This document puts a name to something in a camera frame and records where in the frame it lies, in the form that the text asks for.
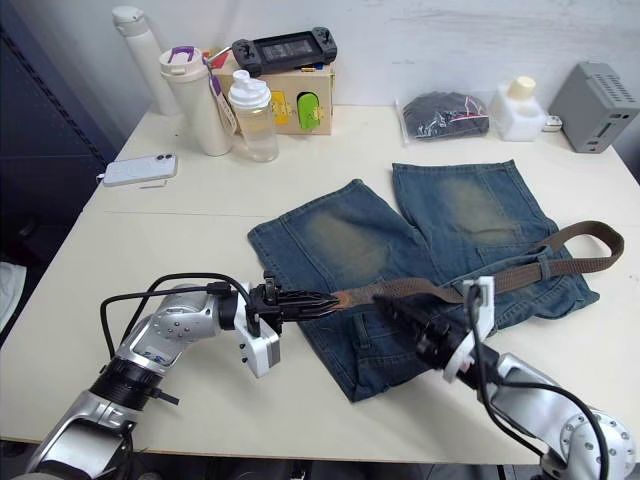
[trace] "purple tag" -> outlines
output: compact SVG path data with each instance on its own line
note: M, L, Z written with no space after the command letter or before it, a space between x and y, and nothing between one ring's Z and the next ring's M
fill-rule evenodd
M211 85L213 86L213 89L216 92L216 95L220 95L220 92L222 92L222 87L220 87L220 82L218 81L218 77L216 77L215 75L211 75Z
M194 48L195 47L174 47L174 48L172 48L171 49L171 56L169 56L169 61L167 63L171 63L171 60L173 60L173 56L176 55L177 53L188 53L189 54L189 58L187 59L187 62L190 62L191 59L193 58Z

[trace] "white water bottle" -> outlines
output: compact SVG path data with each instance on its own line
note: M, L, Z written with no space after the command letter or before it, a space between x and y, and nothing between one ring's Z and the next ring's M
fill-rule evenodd
M162 76L169 82L202 151L215 157L231 150L231 135L209 88L210 74L202 62L202 52L195 47L175 47L159 60Z
M127 42L131 56L138 64L153 99L162 115L180 113L180 106L169 85L158 71L160 47L149 30L144 12L136 7L121 6L111 11L113 24Z

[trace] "white plastic container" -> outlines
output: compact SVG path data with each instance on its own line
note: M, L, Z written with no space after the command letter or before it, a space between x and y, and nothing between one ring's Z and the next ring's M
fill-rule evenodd
M144 12L136 7L121 6L111 11L113 24L127 42L131 56L140 68L153 99L162 115L177 115L180 106L169 85L158 71L160 47L149 30Z
M501 85L489 108L500 137L508 142L532 142L542 131L547 115L533 96L536 82L518 77Z
M236 112L249 155L258 162L278 156L278 139L271 110L271 91L266 82L249 76L246 70L233 72L229 102Z
M231 135L224 127L209 88L209 69L195 47L175 47L160 55L162 76L178 99L191 131L207 155L231 150Z

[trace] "clear plastic bottle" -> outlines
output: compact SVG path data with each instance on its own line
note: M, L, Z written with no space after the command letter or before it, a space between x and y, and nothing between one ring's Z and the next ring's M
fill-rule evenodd
M498 133L508 142L532 142L542 131L547 115L533 96L536 82L518 77L500 85L491 102L491 116Z
M251 78L246 70L233 72L229 102L251 157L258 162L274 160L278 156L278 139L266 82Z

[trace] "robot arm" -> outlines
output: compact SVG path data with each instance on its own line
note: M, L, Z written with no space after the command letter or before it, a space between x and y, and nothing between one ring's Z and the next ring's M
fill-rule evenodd
M497 415L521 434L548 445L547 453L537 452L541 454L544 479L602 478L604 456L608 460L605 478L621 480L628 476L635 466L635 444L629 430L606 413L582 404L518 357L500 355L481 343L494 326L493 278L466 281L464 289L465 301L475 303L475 308L467 309L467 316L475 323L476 332L456 322L434 321L404 299L374 300L386 316L402 322L414 333L418 358L442 370L447 381L458 378L476 390L481 402L486 399L490 416ZM604 454L590 420L602 433ZM506 433L519 438L510 432Z
M283 292L268 273L265 284L249 292L246 286L238 288L246 295L232 291L225 282L172 289L153 314L126 334L91 388L78 396L34 452L27 472L62 480L112 478L131 452L131 431L149 398L178 403L158 385L189 345L222 330L236 330L242 361L261 377L280 361L283 322L328 315L337 303L322 293ZM103 303L104 312L109 301ZM108 330L105 335L110 339Z

